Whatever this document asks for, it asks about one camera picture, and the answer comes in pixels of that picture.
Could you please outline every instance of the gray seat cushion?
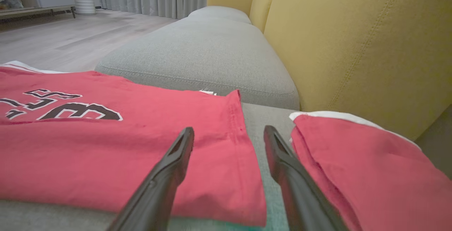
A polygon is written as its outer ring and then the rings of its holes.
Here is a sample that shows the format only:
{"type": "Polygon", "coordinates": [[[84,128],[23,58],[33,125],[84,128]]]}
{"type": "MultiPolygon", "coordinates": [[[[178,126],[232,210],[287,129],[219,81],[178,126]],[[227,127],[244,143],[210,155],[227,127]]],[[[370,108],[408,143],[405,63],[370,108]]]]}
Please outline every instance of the gray seat cushion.
{"type": "Polygon", "coordinates": [[[299,110],[289,73],[260,30],[231,19],[190,16],[108,54],[96,70],[175,90],[240,89],[247,103],[299,110]]]}
{"type": "Polygon", "coordinates": [[[229,19],[236,22],[244,22],[251,24],[248,16],[243,12],[231,7],[221,7],[221,6],[208,6],[202,9],[195,10],[189,14],[190,18],[221,18],[229,19]]]}
{"type": "MultiPolygon", "coordinates": [[[[279,185],[268,169],[263,142],[263,128],[273,125],[289,142],[294,124],[289,119],[292,110],[243,104],[246,129],[250,136],[261,170],[267,200],[267,226],[262,230],[287,231],[287,218],[279,185]]],[[[0,226],[5,231],[103,231],[113,221],[114,214],[66,206],[45,205],[0,200],[0,226]]],[[[168,230],[261,230],[213,220],[172,218],[168,230]]]]}

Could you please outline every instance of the stitching seam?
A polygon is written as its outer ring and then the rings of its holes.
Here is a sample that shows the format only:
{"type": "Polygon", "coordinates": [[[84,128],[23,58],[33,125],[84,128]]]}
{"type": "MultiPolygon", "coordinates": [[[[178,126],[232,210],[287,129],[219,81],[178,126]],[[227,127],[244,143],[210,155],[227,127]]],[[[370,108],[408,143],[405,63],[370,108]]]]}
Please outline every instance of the stitching seam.
{"type": "Polygon", "coordinates": [[[140,75],[140,76],[154,77],[154,78],[166,78],[168,80],[181,81],[181,82],[187,82],[187,83],[208,83],[208,84],[211,84],[211,85],[214,85],[214,86],[218,86],[218,87],[240,89],[241,91],[252,91],[252,92],[255,92],[255,93],[258,93],[258,94],[279,96],[279,95],[292,95],[294,93],[294,90],[292,90],[289,93],[281,93],[281,94],[266,93],[264,91],[258,91],[258,90],[255,90],[255,89],[244,88],[244,87],[239,87],[239,86],[234,86],[234,85],[227,85],[227,84],[221,85],[221,84],[217,84],[217,83],[213,83],[213,82],[209,82],[209,81],[204,81],[204,80],[190,80],[188,78],[176,78],[176,77],[173,78],[173,77],[168,77],[168,76],[160,75],[160,74],[145,74],[145,73],[142,73],[142,72],[139,72],[139,71],[135,71],[135,70],[127,71],[127,70],[119,70],[119,69],[116,69],[116,68],[108,68],[108,67],[105,67],[103,65],[98,65],[98,66],[102,67],[104,69],[107,69],[107,70],[112,70],[112,71],[116,70],[116,71],[120,71],[122,73],[129,74],[129,75],[140,75]]]}
{"type": "Polygon", "coordinates": [[[375,21],[375,24],[370,29],[368,38],[367,38],[364,46],[362,47],[361,51],[356,56],[355,61],[352,63],[350,68],[347,70],[347,73],[345,74],[345,77],[344,77],[344,81],[340,85],[339,89],[337,89],[336,93],[334,94],[334,97],[329,102],[327,110],[332,109],[332,107],[336,103],[337,99],[339,98],[340,93],[342,93],[342,91],[344,90],[345,85],[349,82],[350,78],[353,76],[353,74],[355,72],[355,68],[357,67],[357,65],[360,64],[363,55],[366,53],[368,47],[372,44],[374,36],[376,35],[376,31],[378,30],[379,26],[381,25],[381,22],[383,21],[383,19],[385,19],[386,16],[388,15],[389,10],[391,9],[393,4],[394,4],[394,0],[386,1],[382,11],[380,12],[380,15],[378,15],[378,18],[375,21]]]}

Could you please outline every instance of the folded red shirt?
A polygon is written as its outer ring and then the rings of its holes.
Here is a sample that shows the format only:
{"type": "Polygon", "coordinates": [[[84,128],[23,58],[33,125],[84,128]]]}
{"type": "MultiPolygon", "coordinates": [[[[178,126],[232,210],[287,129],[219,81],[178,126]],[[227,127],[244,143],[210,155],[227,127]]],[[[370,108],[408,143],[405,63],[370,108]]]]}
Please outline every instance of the folded red shirt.
{"type": "Polygon", "coordinates": [[[94,71],[0,66],[0,199],[118,212],[179,132],[194,148],[172,214],[265,226],[239,91],[226,97],[94,71]]]}
{"type": "Polygon", "coordinates": [[[452,182],[414,143],[349,114],[294,122],[298,158],[350,230],[452,230],[452,182]]]}

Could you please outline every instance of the black and white lettering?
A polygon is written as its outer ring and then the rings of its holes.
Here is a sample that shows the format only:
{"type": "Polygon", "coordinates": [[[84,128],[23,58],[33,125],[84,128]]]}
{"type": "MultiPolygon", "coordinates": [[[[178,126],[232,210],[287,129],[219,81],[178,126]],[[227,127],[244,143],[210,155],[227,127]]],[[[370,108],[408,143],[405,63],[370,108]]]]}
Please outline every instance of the black and white lettering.
{"type": "Polygon", "coordinates": [[[60,99],[75,99],[76,97],[82,97],[82,95],[78,95],[78,94],[65,94],[65,93],[60,93],[58,91],[51,91],[49,92],[49,90],[45,90],[45,89],[38,89],[38,90],[34,90],[34,91],[27,91],[24,94],[29,94],[32,95],[34,97],[38,97],[38,98],[44,98],[44,97],[57,97],[60,99]]]}
{"type": "Polygon", "coordinates": [[[0,99],[0,102],[9,104],[10,106],[13,106],[13,107],[20,107],[20,106],[22,106],[21,103],[15,101],[13,99],[2,98],[2,99],[0,99]]]}
{"type": "Polygon", "coordinates": [[[71,115],[69,115],[69,118],[76,117],[76,118],[82,118],[86,116],[90,112],[94,112],[98,114],[95,119],[106,119],[106,120],[123,120],[121,117],[121,114],[118,112],[115,112],[111,109],[106,108],[103,105],[99,104],[86,104],[86,103],[66,103],[64,105],[61,105],[59,107],[56,107],[52,110],[50,110],[45,115],[39,117],[37,120],[44,120],[44,119],[51,119],[51,118],[61,118],[60,116],[64,112],[72,112],[71,115]]]}
{"type": "Polygon", "coordinates": [[[23,115],[23,114],[26,114],[26,113],[27,112],[19,111],[19,110],[16,110],[16,109],[11,109],[8,112],[6,112],[6,118],[11,120],[14,117],[17,117],[19,115],[23,115]]]}
{"type": "Polygon", "coordinates": [[[55,101],[57,101],[57,100],[56,99],[40,99],[36,103],[25,104],[24,108],[26,108],[28,110],[40,109],[42,107],[52,104],[55,101]]]}

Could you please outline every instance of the white plant pot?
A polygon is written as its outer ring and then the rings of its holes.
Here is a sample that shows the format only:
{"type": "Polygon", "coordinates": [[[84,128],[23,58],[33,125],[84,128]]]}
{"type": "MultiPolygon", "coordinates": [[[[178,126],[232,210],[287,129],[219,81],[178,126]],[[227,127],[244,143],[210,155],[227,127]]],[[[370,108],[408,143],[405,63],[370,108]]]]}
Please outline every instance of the white plant pot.
{"type": "Polygon", "coordinates": [[[95,15],[94,0],[76,0],[76,14],[95,15]]]}

